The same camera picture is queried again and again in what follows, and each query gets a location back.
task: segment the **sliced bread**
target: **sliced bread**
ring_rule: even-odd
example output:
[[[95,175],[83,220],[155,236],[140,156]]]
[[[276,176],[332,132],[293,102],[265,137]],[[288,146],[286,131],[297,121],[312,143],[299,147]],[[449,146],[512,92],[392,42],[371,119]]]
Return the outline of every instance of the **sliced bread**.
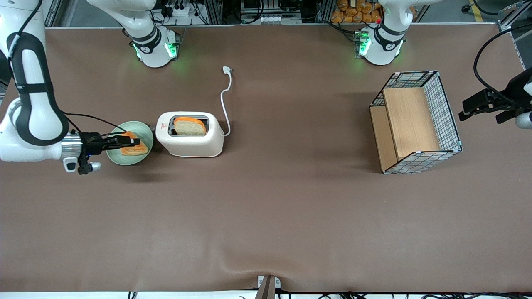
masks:
[[[177,135],[205,136],[207,128],[199,119],[190,117],[178,117],[173,121]]]

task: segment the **packaged bread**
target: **packaged bread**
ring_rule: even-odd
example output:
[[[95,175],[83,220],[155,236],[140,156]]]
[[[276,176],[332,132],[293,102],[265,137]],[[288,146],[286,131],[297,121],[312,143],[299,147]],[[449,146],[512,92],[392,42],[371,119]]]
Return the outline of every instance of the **packaged bread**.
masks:
[[[345,11],[349,8],[349,2],[347,0],[338,0],[336,4],[338,5],[338,9],[341,11]]]
[[[178,117],[173,121],[177,135],[205,136],[207,128],[203,121],[190,117]]]
[[[358,11],[356,11],[356,8],[354,7],[349,7],[346,11],[345,11],[345,16],[350,16],[350,17],[354,17],[356,16],[356,14],[358,13]]]
[[[331,22],[333,23],[341,23],[344,20],[344,12],[341,11],[334,11],[331,16]]]
[[[358,0],[356,3],[356,9],[362,13],[370,13],[372,9],[372,4],[366,2],[365,0]]]
[[[353,23],[360,23],[362,22],[362,13],[359,12],[353,17]]]
[[[380,19],[381,19],[381,16],[380,16],[380,12],[379,11],[372,11],[371,12],[371,22],[376,23],[377,20],[380,20]]]
[[[138,138],[135,133],[127,131],[122,136],[127,136],[131,139]],[[126,146],[120,149],[120,153],[124,156],[140,156],[148,153],[148,147],[141,141],[135,146]]]
[[[371,16],[369,13],[365,13],[362,15],[362,22],[371,23]]]
[[[418,11],[415,9],[414,6],[410,6],[410,10],[411,10],[412,13],[414,14],[414,16],[413,16],[413,20],[415,21],[415,19],[418,17]]]

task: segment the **wooden board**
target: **wooden board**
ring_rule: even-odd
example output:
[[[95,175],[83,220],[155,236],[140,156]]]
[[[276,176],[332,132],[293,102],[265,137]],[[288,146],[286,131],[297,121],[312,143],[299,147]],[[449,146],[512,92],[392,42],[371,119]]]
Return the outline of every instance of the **wooden board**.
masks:
[[[416,151],[439,151],[423,88],[386,88],[383,93],[397,159]]]
[[[388,168],[397,163],[388,113],[384,106],[369,107],[369,112],[371,115],[371,122],[373,123],[375,140],[377,142],[380,168],[385,172]]]

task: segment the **table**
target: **table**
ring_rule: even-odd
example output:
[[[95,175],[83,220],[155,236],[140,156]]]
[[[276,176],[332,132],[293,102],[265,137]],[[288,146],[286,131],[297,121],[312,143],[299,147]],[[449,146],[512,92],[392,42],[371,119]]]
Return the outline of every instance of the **table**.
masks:
[[[93,157],[103,170],[87,176],[0,163],[0,291],[247,289],[264,274],[296,292],[531,291],[530,131],[478,115],[458,123],[463,153],[384,176],[368,111],[391,73],[436,69],[458,119],[482,89],[476,52],[497,32],[415,24],[377,67],[328,26],[190,28],[177,63],[148,69],[118,29],[47,30],[63,110],[223,120],[227,65],[233,132],[214,159],[158,147],[131,167]],[[496,88],[522,71],[510,36],[479,71]]]

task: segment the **plate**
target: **plate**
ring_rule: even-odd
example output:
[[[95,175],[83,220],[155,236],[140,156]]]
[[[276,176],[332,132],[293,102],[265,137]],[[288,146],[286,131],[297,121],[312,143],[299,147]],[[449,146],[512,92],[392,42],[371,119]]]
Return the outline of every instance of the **plate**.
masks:
[[[148,152],[144,155],[139,156],[124,156],[122,153],[120,153],[120,149],[112,149],[110,151],[106,151],[107,156],[111,161],[118,165],[122,166],[128,166],[137,164],[138,162],[142,161],[153,147],[153,133],[149,129],[149,127],[140,121],[128,121],[120,125],[120,127],[126,131],[131,131],[137,135],[137,137],[142,141],[147,147]],[[111,131],[111,133],[121,132],[119,128],[114,128],[114,130]]]

